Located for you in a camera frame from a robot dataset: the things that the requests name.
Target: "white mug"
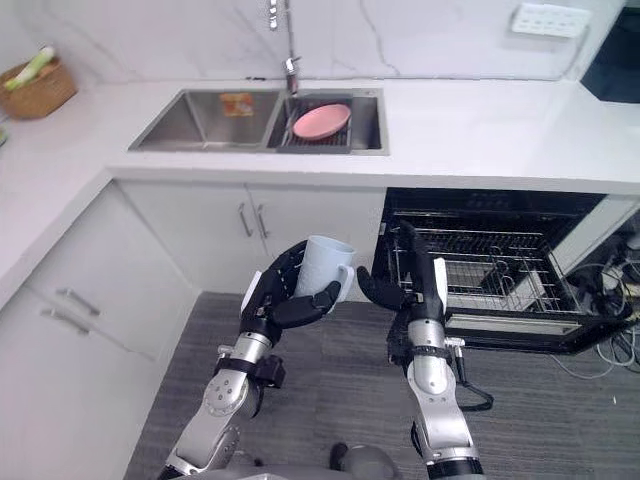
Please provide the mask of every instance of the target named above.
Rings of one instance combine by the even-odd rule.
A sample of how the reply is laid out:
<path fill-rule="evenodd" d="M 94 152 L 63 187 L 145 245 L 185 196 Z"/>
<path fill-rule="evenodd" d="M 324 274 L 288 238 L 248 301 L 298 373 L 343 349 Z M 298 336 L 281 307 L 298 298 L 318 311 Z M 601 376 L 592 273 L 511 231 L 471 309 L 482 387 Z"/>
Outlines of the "white mug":
<path fill-rule="evenodd" d="M 311 235 L 307 240 L 294 296 L 315 295 L 336 280 L 342 285 L 336 303 L 344 301 L 353 283 L 351 261 L 355 253 L 348 243 Z"/>

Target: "stainless steel sink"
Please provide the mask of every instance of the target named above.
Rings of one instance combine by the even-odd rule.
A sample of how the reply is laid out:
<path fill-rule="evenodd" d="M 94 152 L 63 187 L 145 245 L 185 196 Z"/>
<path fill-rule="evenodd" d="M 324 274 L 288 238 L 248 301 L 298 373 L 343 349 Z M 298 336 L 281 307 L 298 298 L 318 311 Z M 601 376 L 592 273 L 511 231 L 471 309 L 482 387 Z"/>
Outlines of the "stainless steel sink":
<path fill-rule="evenodd" d="M 225 110 L 229 93 L 250 95 L 244 115 Z M 340 132 L 319 142 L 293 135 L 291 127 L 302 114 L 336 102 L 352 112 Z M 183 90 L 129 150 L 389 154 L 382 91 L 377 89 L 305 90 L 294 98 L 279 90 Z"/>
<path fill-rule="evenodd" d="M 250 116 L 225 115 L 220 95 L 233 91 L 183 90 L 133 142 L 130 150 L 256 150 L 280 97 L 279 91 L 250 92 Z"/>

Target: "drawer handle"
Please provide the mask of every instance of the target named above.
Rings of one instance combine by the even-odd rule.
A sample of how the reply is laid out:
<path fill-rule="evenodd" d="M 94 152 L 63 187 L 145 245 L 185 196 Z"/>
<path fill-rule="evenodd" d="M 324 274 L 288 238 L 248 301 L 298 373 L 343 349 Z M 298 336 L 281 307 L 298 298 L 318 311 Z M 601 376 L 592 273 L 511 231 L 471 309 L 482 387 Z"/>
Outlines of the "drawer handle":
<path fill-rule="evenodd" d="M 238 207 L 238 214 L 240 215 L 240 220 L 242 220 L 242 226 L 244 227 L 247 237 L 250 237 L 253 235 L 253 230 L 249 228 L 249 225 L 247 225 L 247 219 L 244 218 L 244 202 Z"/>
<path fill-rule="evenodd" d="M 65 298 L 68 298 L 72 302 L 77 303 L 82 308 L 86 309 L 89 312 L 89 315 L 97 317 L 100 315 L 100 310 L 94 307 L 91 303 L 82 298 L 73 288 L 59 288 L 56 290 L 58 295 L 61 295 Z"/>
<path fill-rule="evenodd" d="M 267 238 L 269 236 L 269 231 L 267 231 L 267 227 L 264 224 L 264 218 L 262 218 L 262 212 L 264 211 L 264 204 L 258 205 L 258 223 L 260 224 L 260 230 L 262 233 L 262 238 Z"/>
<path fill-rule="evenodd" d="M 91 331 L 89 326 L 87 326 L 81 320 L 76 320 L 75 318 L 72 318 L 64 313 L 60 313 L 55 308 L 48 308 L 40 312 L 40 314 L 46 317 L 51 317 L 51 318 L 55 318 L 56 320 L 61 320 L 63 322 L 70 323 L 71 325 L 76 327 L 78 329 L 78 332 L 81 333 L 82 335 L 88 335 L 89 332 Z"/>

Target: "gray carpet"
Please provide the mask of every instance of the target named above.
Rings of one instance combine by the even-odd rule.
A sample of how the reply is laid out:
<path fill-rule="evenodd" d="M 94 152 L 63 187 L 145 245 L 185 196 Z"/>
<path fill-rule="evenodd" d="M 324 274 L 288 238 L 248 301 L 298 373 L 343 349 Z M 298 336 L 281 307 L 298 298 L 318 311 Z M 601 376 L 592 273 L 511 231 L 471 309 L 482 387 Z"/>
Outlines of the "gray carpet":
<path fill-rule="evenodd" d="M 237 295 L 198 300 L 138 445 L 127 480 L 154 479 L 211 378 L 216 347 L 237 335 Z M 267 390 L 243 449 L 266 463 L 325 465 L 336 441 L 384 448 L 406 480 L 426 472 L 409 441 L 411 404 L 398 367 L 386 362 L 391 314 L 344 303 L 318 324 L 285 333 L 282 390 Z M 593 352 L 565 363 L 594 373 Z M 592 381 L 547 356 L 468 350 L 469 378 L 495 396 L 467 419 L 489 478 L 640 478 L 640 376 L 622 368 Z"/>

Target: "white wall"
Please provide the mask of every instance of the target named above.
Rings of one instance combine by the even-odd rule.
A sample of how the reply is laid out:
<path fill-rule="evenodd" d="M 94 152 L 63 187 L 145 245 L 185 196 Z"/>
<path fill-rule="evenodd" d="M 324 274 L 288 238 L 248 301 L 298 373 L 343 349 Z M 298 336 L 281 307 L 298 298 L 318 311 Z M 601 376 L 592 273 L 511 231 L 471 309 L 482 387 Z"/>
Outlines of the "white wall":
<path fill-rule="evenodd" d="M 513 33 L 518 0 L 295 2 L 301 65 L 318 77 L 575 78 L 625 2 L 529 1 L 589 9 L 589 31 L 578 39 Z"/>
<path fill-rule="evenodd" d="M 552 0 L 532 0 L 543 3 Z M 594 11 L 580 40 L 509 31 L 517 0 L 291 0 L 306 77 L 578 77 L 625 0 L 553 0 Z M 43 44 L 78 82 L 281 78 L 284 21 L 267 0 L 0 0 L 0 69 Z"/>
<path fill-rule="evenodd" d="M 0 68 L 52 44 L 81 84 L 281 76 L 263 0 L 0 0 Z"/>

